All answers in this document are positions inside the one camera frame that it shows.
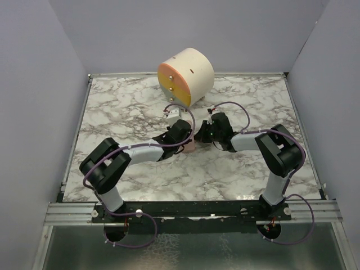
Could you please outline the pink glasses case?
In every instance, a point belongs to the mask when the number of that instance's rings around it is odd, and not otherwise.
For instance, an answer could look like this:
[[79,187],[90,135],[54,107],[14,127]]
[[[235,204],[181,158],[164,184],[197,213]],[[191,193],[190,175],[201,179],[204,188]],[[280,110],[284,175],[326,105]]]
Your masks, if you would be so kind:
[[[187,120],[186,121],[190,128],[187,132],[187,134],[185,135],[184,137],[184,140],[186,138],[188,138],[189,134],[191,133],[192,131],[192,121],[191,120]],[[186,153],[191,153],[191,152],[194,152],[195,151],[195,141],[194,141],[194,137],[191,136],[191,138],[184,144],[182,144],[180,147],[179,147],[179,150],[181,151],[182,154],[186,154]]]

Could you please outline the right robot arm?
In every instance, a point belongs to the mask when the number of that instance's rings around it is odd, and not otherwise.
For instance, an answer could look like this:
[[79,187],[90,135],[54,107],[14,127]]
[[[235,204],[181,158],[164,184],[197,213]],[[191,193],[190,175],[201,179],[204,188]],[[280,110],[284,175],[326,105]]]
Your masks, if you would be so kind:
[[204,120],[194,139],[201,143],[217,142],[227,152],[261,152],[270,170],[258,206],[258,213],[265,220],[271,220],[278,214],[290,179],[303,166],[306,158],[302,146],[283,125],[253,132],[235,132],[223,112]]

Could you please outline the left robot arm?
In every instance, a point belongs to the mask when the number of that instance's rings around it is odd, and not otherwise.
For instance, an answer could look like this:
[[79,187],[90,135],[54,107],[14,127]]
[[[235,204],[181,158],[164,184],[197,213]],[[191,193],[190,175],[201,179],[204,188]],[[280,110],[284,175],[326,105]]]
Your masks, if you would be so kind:
[[91,184],[106,206],[105,215],[112,222],[124,216],[124,200],[116,188],[127,167],[144,162],[158,162],[178,154],[191,140],[192,127],[177,120],[167,131],[145,143],[119,146],[111,137],[104,139],[80,164],[85,181]]

